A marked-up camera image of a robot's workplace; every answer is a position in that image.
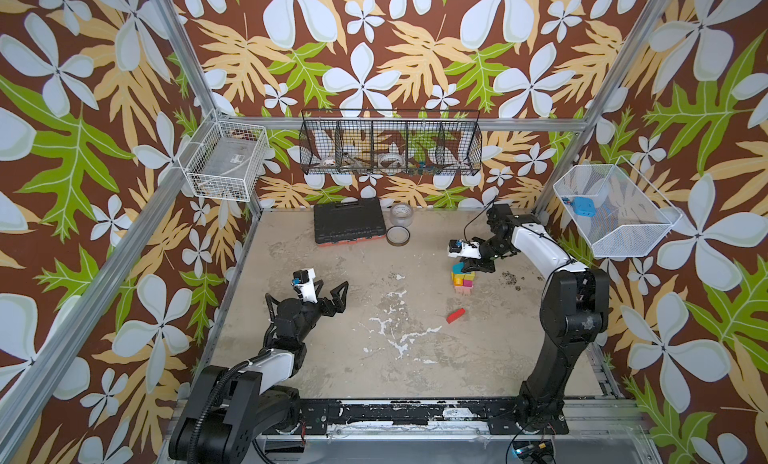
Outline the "red block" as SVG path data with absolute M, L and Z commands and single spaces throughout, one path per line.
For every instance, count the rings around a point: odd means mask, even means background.
M 452 324 L 455 321 L 457 321 L 458 319 L 460 319 L 461 317 L 463 317 L 465 315 L 465 313 L 466 313 L 466 310 L 464 308 L 460 308 L 460 309 L 454 311 L 453 313 L 451 313 L 450 315 L 448 315 L 447 318 L 446 318 L 446 322 L 448 324 Z

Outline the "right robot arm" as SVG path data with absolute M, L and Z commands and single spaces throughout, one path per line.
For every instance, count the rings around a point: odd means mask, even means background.
M 545 279 L 539 310 L 544 340 L 515 409 L 518 425 L 535 432 L 560 418 L 579 357 L 607 328 L 610 279 L 571 256 L 533 217 L 506 204 L 489 207 L 486 217 L 492 236 L 470 241 L 464 269 L 493 273 L 498 260 L 522 254 Z

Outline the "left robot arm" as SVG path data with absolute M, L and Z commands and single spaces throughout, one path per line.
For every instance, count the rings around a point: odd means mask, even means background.
M 349 283 L 322 297 L 323 282 L 309 269 L 296 271 L 291 284 L 294 297 L 279 301 L 265 295 L 269 324 L 255 356 L 200 371 L 169 440 L 172 460 L 242 463 L 259 434 L 299 425 L 299 392 L 283 383 L 301 369 L 306 338 L 319 320 L 345 312 Z

